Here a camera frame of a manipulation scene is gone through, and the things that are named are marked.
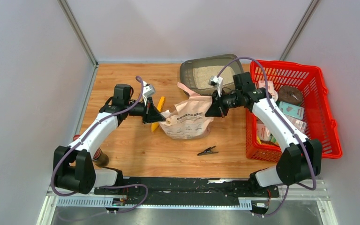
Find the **yellow plastic scoop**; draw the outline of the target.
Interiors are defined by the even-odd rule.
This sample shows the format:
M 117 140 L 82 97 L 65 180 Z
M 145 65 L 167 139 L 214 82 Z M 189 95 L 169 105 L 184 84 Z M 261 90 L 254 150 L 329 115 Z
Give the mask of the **yellow plastic scoop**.
M 165 97 L 162 96 L 159 100 L 159 103 L 157 105 L 157 109 L 159 112 L 162 112 L 163 106 L 165 104 Z M 159 127 L 159 123 L 158 122 L 154 122 L 151 125 L 151 132 L 153 133 L 157 128 Z

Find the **pink cat litter bag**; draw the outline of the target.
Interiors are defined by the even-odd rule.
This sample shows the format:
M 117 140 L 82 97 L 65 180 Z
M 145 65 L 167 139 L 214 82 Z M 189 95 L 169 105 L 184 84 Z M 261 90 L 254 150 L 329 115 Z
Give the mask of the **pink cat litter bag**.
M 175 140 L 206 137 L 210 133 L 209 125 L 214 120 L 205 115 L 212 105 L 211 96 L 200 95 L 180 82 L 177 86 L 188 94 L 188 99 L 175 104 L 173 112 L 161 112 L 165 121 L 159 122 L 159 126 Z

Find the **black bag clip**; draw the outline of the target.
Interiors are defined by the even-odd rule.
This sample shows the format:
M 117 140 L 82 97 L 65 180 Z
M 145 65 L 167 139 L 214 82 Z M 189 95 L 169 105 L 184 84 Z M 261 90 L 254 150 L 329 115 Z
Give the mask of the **black bag clip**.
M 218 151 L 213 151 L 216 148 L 216 145 L 208 147 L 204 149 L 202 152 L 198 153 L 197 156 L 209 155 L 209 154 L 217 154 Z

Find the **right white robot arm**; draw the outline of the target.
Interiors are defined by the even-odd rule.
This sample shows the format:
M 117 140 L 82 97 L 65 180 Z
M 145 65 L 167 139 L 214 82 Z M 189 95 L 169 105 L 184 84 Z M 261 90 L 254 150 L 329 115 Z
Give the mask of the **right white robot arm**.
M 223 79 L 212 76 L 208 82 L 216 90 L 207 117 L 225 117 L 230 108 L 245 107 L 257 117 L 276 138 L 281 156 L 275 166 L 251 173 L 248 189 L 261 196 L 268 186 L 300 184 L 315 179 L 321 172 L 322 144 L 309 139 L 285 117 L 265 88 L 256 88 L 249 72 L 233 76 L 235 89 L 222 90 Z

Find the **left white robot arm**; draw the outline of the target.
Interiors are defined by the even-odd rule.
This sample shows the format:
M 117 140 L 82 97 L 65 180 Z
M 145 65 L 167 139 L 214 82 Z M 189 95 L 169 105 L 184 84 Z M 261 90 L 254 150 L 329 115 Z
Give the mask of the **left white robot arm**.
M 131 98 L 133 92 L 130 85 L 117 84 L 113 96 L 100 108 L 86 131 L 68 146 L 56 148 L 51 177 L 51 188 L 55 194 L 88 194 L 93 188 L 105 186 L 114 195 L 124 190 L 125 183 L 118 178 L 118 170 L 105 166 L 95 169 L 93 158 L 97 150 L 127 116 L 139 116 L 144 124 L 165 121 L 153 104 L 155 88 L 151 84 L 142 83 L 138 99 Z

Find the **grey litter box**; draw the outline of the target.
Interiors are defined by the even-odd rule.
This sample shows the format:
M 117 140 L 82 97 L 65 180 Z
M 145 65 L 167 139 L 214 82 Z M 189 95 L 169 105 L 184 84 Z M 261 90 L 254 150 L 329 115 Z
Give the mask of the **grey litter box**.
M 216 90 L 208 84 L 212 76 L 216 76 L 230 61 L 237 58 L 234 54 L 222 54 L 205 58 L 187 60 L 180 66 L 180 82 L 200 95 L 209 96 Z M 239 60 L 231 63 L 221 73 L 223 91 L 228 93 L 235 89 L 233 75 L 243 73 Z

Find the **teal box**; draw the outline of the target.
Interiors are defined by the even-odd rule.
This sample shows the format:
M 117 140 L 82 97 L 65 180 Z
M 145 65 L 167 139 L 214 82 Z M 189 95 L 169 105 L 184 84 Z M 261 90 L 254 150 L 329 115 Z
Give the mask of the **teal box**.
M 278 107 L 284 115 L 303 120 L 305 112 L 303 107 L 282 101 L 279 102 Z

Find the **small pink pack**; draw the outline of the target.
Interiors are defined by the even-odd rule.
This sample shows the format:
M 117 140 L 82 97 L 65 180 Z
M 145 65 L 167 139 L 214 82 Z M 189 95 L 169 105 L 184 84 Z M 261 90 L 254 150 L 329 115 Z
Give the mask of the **small pink pack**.
M 257 122 L 256 124 L 256 133 L 257 137 L 260 141 L 270 142 L 271 141 L 271 132 L 267 128 L 267 126 L 261 122 Z

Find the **pink white carton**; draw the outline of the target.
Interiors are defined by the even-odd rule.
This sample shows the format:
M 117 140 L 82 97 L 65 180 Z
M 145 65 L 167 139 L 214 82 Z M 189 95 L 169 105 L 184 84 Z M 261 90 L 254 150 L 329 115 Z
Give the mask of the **pink white carton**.
M 269 94 L 272 96 L 275 102 L 278 101 L 278 92 L 274 89 L 274 84 L 272 81 L 267 81 L 267 85 L 264 80 L 257 81 L 257 88 L 265 88 Z

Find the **cola bottle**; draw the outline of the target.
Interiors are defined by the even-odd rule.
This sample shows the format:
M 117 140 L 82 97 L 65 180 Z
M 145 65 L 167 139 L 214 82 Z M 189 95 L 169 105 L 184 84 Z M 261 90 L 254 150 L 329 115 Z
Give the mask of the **cola bottle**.
M 88 137 L 73 152 L 76 153 L 82 150 L 87 150 L 91 155 L 92 162 L 97 167 L 106 167 L 109 163 L 109 157 L 101 150 L 100 146 L 97 146 L 98 143 L 101 144 L 102 142 L 100 140 L 95 141 L 93 137 Z

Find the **brown round tin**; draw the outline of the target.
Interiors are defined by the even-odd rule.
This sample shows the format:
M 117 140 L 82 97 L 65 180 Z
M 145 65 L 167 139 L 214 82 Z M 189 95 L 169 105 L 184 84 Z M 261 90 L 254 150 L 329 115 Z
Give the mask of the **brown round tin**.
M 303 101 L 302 92 L 291 86 L 282 86 L 278 91 L 278 101 L 292 105 L 300 105 Z

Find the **red plastic basket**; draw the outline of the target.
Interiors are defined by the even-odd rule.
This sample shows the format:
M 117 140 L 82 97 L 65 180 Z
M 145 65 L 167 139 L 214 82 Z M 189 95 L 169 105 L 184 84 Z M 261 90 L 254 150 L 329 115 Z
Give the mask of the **red plastic basket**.
M 322 157 L 340 159 L 343 155 L 338 135 L 338 125 L 332 117 L 328 101 L 328 89 L 322 71 L 317 66 L 278 60 L 260 60 L 263 69 L 255 63 L 250 64 L 253 82 L 263 80 L 263 71 L 273 82 L 275 90 L 291 86 L 301 91 L 305 109 L 303 120 L 307 123 L 306 136 L 318 139 L 323 146 Z M 257 118 L 246 111 L 246 157 L 268 162 L 277 162 L 282 154 L 275 145 L 259 144 L 256 139 Z

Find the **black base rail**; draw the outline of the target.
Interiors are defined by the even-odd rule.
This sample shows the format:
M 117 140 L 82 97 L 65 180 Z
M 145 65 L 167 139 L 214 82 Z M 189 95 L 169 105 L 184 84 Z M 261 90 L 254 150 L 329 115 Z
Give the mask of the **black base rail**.
M 278 198 L 277 187 L 253 191 L 247 179 L 127 177 L 121 185 L 144 184 L 123 189 L 96 188 L 96 195 L 127 196 L 128 205 L 139 203 L 148 191 L 144 205 L 235 206 L 239 198 Z

